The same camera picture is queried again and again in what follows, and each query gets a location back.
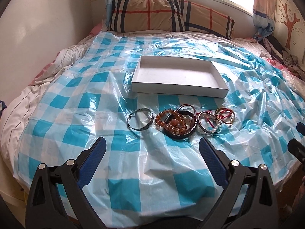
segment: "pink curtain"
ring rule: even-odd
[[[262,40],[274,31],[275,0],[254,0],[253,22],[258,31],[254,38]]]

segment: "orange bead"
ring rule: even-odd
[[[176,125],[178,125],[178,124],[179,124],[179,121],[176,120],[176,119],[172,119],[172,120],[170,121],[170,125],[171,125],[171,126],[176,126]]]

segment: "bracelet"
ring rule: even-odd
[[[150,112],[150,121],[148,122],[148,124],[142,128],[133,128],[129,122],[130,122],[130,119],[132,118],[132,115],[135,115],[136,113],[139,113],[139,112],[143,112],[143,111],[147,111],[147,112]],[[128,128],[131,128],[131,129],[134,129],[136,131],[144,131],[144,130],[147,130],[148,128],[150,128],[150,126],[152,125],[153,123],[153,113],[150,109],[148,108],[140,108],[138,110],[135,110],[133,111],[129,116],[128,116],[128,119],[127,119],[127,127]]]
[[[162,116],[169,114],[165,121],[162,121]],[[187,130],[186,121],[182,114],[178,113],[176,110],[165,109],[163,112],[160,112],[156,115],[155,123],[164,128],[167,131],[170,131],[173,134],[183,134]]]
[[[193,115],[196,116],[196,109],[190,104],[182,104],[180,107],[178,107],[177,111],[181,111],[181,109],[184,107],[191,107],[193,109]]]
[[[191,112],[189,111],[185,111],[185,110],[180,110],[179,113],[181,115],[187,115],[187,116],[190,116],[192,119],[191,119],[191,125],[190,127],[184,132],[184,133],[181,133],[181,134],[174,134],[172,133],[171,131],[168,131],[166,130],[165,128],[163,129],[163,133],[167,136],[169,136],[170,138],[172,139],[184,139],[184,138],[187,138],[188,136],[192,135],[197,126],[198,126],[198,119],[196,116],[194,116]],[[169,117],[167,117],[164,121],[164,123],[168,123],[169,121],[171,121],[172,119],[174,118],[174,115],[170,115]]]
[[[209,119],[209,117],[214,117],[214,121],[216,122],[216,126],[210,131],[210,130],[207,130],[203,127],[203,125],[201,124],[200,122],[200,117],[201,116],[204,116],[206,120]],[[211,112],[208,112],[208,111],[204,111],[204,112],[201,112],[199,115],[198,115],[198,124],[199,124],[199,127],[207,134],[212,134],[212,135],[216,135],[216,134],[219,134],[221,131],[222,131],[222,122],[221,120],[216,116],[214,115],[213,113]]]
[[[223,113],[228,112],[229,114],[227,116],[224,116]],[[232,109],[222,107],[215,110],[215,116],[218,117],[223,123],[229,125],[229,127],[232,126],[234,120],[235,120],[235,113]]]

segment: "pillow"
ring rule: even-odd
[[[234,38],[235,21],[209,7],[180,0],[185,30],[212,33],[226,39]]]
[[[110,30],[184,32],[180,0],[112,0]]]

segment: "silver bangle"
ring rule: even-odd
[[[215,127],[214,129],[216,129],[216,131],[213,131],[214,129],[213,129],[212,131],[209,131],[209,130],[207,130],[207,129],[205,129],[205,128],[203,127],[203,125],[202,125],[201,122],[200,122],[200,116],[201,116],[201,115],[204,115],[204,114],[209,115],[209,116],[215,118],[217,129],[216,129],[216,127]],[[221,120],[220,120],[217,116],[215,116],[213,113],[210,113],[210,112],[206,112],[206,111],[201,112],[201,113],[198,115],[198,124],[199,124],[199,127],[200,127],[205,133],[207,133],[207,134],[217,135],[217,134],[219,134],[219,133],[222,131],[222,122],[221,122]]]
[[[136,113],[139,113],[139,112],[143,112],[143,111],[147,111],[147,112],[150,112],[150,121],[148,122],[148,124],[142,128],[133,128],[129,122],[130,122],[130,119],[132,118],[132,115],[135,115]],[[153,116],[153,113],[150,109],[148,108],[140,108],[138,110],[135,110],[133,111],[129,116],[128,116],[128,119],[127,119],[127,127],[128,128],[131,128],[133,130],[136,130],[136,131],[144,131],[144,130],[147,130],[148,128],[150,128],[150,126],[152,125],[153,123],[153,119],[154,119],[154,116]]]

